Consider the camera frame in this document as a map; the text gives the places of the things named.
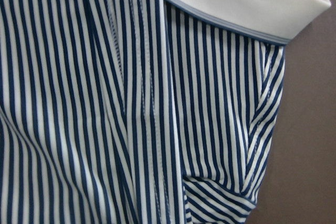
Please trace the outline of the blue white striped polo shirt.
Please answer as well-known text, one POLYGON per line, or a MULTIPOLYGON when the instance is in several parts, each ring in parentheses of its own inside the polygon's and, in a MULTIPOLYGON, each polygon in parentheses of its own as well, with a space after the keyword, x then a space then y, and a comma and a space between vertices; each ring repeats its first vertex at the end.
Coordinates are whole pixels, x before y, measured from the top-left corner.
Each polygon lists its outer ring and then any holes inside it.
POLYGON ((1 0, 1 223, 244 223, 330 5, 1 0))

